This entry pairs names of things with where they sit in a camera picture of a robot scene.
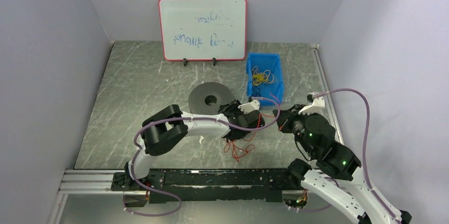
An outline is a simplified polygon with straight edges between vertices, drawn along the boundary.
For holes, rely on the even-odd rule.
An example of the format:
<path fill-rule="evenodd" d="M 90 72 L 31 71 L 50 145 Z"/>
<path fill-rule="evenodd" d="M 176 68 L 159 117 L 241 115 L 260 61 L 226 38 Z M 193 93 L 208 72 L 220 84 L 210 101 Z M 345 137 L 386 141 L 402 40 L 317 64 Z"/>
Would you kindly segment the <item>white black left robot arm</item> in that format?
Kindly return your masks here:
<path fill-rule="evenodd" d="M 181 111 L 177 104 L 169 105 L 142 123 L 133 139 L 137 154 L 126 163 L 122 188 L 137 190 L 157 156 L 172 150 L 183 138 L 215 136 L 226 142 L 244 139 L 250 132 L 265 125 L 260 103 L 239 100 L 220 105 L 215 114 Z"/>

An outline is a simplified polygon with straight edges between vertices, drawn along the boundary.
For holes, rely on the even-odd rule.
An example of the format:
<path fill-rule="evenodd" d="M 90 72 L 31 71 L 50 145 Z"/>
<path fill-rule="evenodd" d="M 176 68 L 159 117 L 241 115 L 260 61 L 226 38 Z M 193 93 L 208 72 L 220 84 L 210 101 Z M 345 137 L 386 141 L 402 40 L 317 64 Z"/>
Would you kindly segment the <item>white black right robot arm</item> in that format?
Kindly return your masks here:
<path fill-rule="evenodd" d="M 412 216 L 391 205 L 369 187 L 361 161 L 335 140 L 336 129 L 318 113 L 301 114 L 301 105 L 274 110 L 282 133 L 294 136 L 318 169 L 295 159 L 287 168 L 290 184 L 318 195 L 346 216 L 351 223 L 410 223 Z"/>

